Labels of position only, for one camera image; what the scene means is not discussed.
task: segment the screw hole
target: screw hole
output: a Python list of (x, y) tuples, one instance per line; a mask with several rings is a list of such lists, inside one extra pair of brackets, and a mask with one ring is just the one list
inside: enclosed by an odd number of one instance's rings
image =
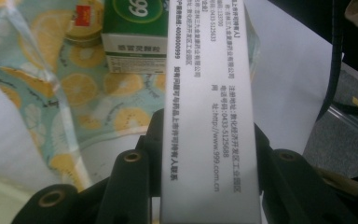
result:
[(141, 155), (135, 152), (132, 152), (128, 154), (126, 157), (124, 157), (124, 161), (128, 161), (128, 162), (134, 162), (140, 159), (141, 159)]
[(296, 156), (286, 153), (286, 152), (280, 153), (279, 157), (284, 161), (295, 161), (296, 160)]
[(53, 190), (40, 198), (39, 206), (52, 207), (59, 204), (65, 198), (65, 192), (61, 189)]

